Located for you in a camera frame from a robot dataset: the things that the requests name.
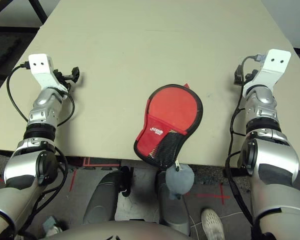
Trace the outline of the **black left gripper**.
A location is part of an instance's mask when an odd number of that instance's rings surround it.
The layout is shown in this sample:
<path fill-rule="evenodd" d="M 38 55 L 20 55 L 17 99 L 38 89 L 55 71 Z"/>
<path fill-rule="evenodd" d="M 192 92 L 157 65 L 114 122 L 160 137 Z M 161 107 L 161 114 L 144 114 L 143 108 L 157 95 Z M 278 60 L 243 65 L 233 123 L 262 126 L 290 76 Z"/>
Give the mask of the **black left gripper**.
<path fill-rule="evenodd" d="M 80 77 L 80 70 L 78 67 L 74 67 L 70 75 L 63 75 L 58 69 L 53 71 L 57 81 L 64 87 L 71 87 L 71 84 L 67 81 L 77 81 Z"/>

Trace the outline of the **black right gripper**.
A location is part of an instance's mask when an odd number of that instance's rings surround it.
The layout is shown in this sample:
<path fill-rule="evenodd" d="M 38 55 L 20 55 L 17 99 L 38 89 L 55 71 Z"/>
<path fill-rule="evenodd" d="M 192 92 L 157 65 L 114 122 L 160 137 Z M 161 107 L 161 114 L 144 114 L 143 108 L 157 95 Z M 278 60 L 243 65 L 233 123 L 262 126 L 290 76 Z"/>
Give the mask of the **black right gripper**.
<path fill-rule="evenodd" d="M 257 75 L 257 73 L 258 73 L 257 69 L 254 69 L 251 73 L 247 73 L 245 75 L 245 82 L 248 83 L 252 81 Z M 242 85 L 243 83 L 244 83 L 243 66 L 239 64 L 234 72 L 234 84 Z"/>

